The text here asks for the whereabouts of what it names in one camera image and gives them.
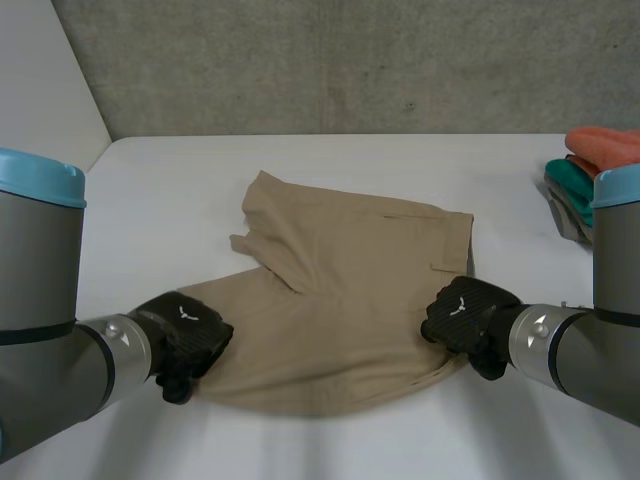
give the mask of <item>beige pants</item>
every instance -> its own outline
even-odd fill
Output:
[[[467,273],[473,217],[284,183],[264,172],[233,249],[263,266],[181,289],[234,338],[201,380],[212,401],[336,415],[423,389],[464,364],[420,336],[427,305]]]

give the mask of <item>green folded cloth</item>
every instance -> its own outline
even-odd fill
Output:
[[[567,198],[582,217],[584,223],[593,226],[593,180],[576,164],[565,160],[551,160],[544,171],[560,185]]]

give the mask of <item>table surface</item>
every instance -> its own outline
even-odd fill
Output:
[[[540,193],[561,135],[132,138],[87,179],[78,318],[126,312],[252,268],[228,236],[259,170],[285,181],[475,215],[476,274],[527,303],[591,304],[591,254],[562,239]],[[509,369],[470,368],[423,392],[332,419],[274,417],[137,394],[0,467],[2,479],[622,479],[640,429]]]

